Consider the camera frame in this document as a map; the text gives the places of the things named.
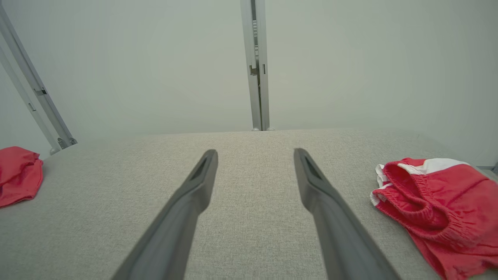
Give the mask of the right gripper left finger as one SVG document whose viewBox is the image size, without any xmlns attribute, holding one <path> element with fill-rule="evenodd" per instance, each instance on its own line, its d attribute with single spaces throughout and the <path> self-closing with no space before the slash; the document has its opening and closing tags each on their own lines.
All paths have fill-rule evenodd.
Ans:
<svg viewBox="0 0 498 280">
<path fill-rule="evenodd" d="M 218 153 L 207 150 L 115 272 L 114 280 L 181 280 L 198 217 L 213 193 Z"/>
</svg>

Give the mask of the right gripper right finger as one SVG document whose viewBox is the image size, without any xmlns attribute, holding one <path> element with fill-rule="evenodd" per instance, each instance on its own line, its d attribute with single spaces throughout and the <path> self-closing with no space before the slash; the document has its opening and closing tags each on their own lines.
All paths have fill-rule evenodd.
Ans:
<svg viewBox="0 0 498 280">
<path fill-rule="evenodd" d="M 294 167 L 329 280 L 398 280 L 398 273 L 308 151 L 294 149 Z"/>
</svg>

